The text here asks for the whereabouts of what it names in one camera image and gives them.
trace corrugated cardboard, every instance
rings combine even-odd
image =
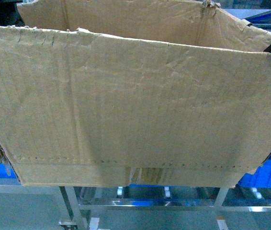
[[[22,184],[231,187],[271,153],[271,33],[194,1],[19,10],[38,29],[0,27],[0,152]]]

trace metal bar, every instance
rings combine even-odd
[[[102,190],[103,190],[103,188],[96,188],[94,198],[101,198],[102,197]]]
[[[251,17],[247,17],[245,19],[247,21],[253,21],[253,20],[262,20],[268,17],[271,17],[271,10],[264,13],[257,14],[257,15],[253,15]]]
[[[265,26],[265,27],[267,27],[267,26],[269,26],[269,27],[271,27],[271,23],[254,23],[253,24],[253,26],[261,26],[261,27],[263,27],[263,26]]]
[[[253,26],[257,27],[257,28],[262,28],[262,29],[270,29],[271,30],[271,24],[256,24],[254,23]]]
[[[163,211],[224,211],[224,212],[271,212],[271,207],[231,207],[231,206],[105,206],[85,205],[80,210],[163,210]]]
[[[220,207],[223,205],[223,202],[225,201],[228,190],[229,188],[220,188],[220,190],[218,191],[214,206]]]
[[[80,206],[101,205],[101,206],[214,206],[213,199],[134,199],[134,198],[93,198],[80,200]]]
[[[64,197],[61,193],[60,187],[55,186],[51,188],[52,193],[55,197],[56,204],[60,211],[60,220],[59,224],[64,225],[64,223],[72,222],[72,212],[68,209],[66,205],[66,200],[64,200]]]
[[[68,196],[70,206],[73,211],[73,215],[74,215],[73,221],[76,222],[78,230],[86,230],[88,227],[88,223],[87,223],[87,220],[85,218],[82,218],[81,216],[74,187],[66,186],[65,190]]]

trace metal frame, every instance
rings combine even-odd
[[[88,196],[83,198],[81,196],[86,189]],[[88,211],[100,210],[271,212],[271,200],[246,198],[231,204],[228,200],[225,201],[228,191],[228,188],[220,188],[215,199],[173,199],[166,195],[160,199],[123,198],[124,196],[108,199],[102,198],[102,188],[84,188],[82,195],[80,193],[77,197],[74,187],[25,187],[16,179],[0,179],[0,194],[53,195],[60,211],[59,224],[65,229],[88,229]]]

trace cardboard flap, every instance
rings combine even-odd
[[[19,5],[30,27],[91,32],[240,51],[263,51],[271,33],[192,0],[37,0]]]

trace cardboard box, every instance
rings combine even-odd
[[[231,187],[271,153],[271,33],[188,0],[19,11],[37,28],[0,27],[0,158],[23,185]]]

